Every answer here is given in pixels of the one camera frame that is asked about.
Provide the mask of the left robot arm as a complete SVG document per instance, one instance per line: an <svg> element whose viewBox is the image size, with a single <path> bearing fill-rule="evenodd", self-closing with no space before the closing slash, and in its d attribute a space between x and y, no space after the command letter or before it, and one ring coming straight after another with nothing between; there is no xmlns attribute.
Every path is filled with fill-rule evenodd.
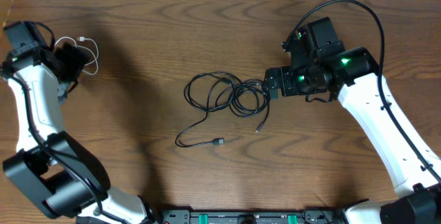
<svg viewBox="0 0 441 224"><path fill-rule="evenodd" d="M65 128L61 105L99 51L82 39L46 41L43 24L4 28L12 46L1 77L13 91L19 117L17 152L3 162L7 178L48 218L77 223L160 223L140 196L112 186L101 162Z"/></svg>

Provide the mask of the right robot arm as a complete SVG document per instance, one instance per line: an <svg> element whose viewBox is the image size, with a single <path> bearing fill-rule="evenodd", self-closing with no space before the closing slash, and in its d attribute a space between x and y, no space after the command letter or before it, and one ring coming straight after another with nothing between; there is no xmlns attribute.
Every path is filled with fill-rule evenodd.
<svg viewBox="0 0 441 224"><path fill-rule="evenodd" d="M265 87L271 99L329 92L359 123L386 167L398 200L361 201L334 216L335 223L439 223L440 158L422 140L364 47L346 50L330 18L302 26L282 44L291 65L270 68Z"/></svg>

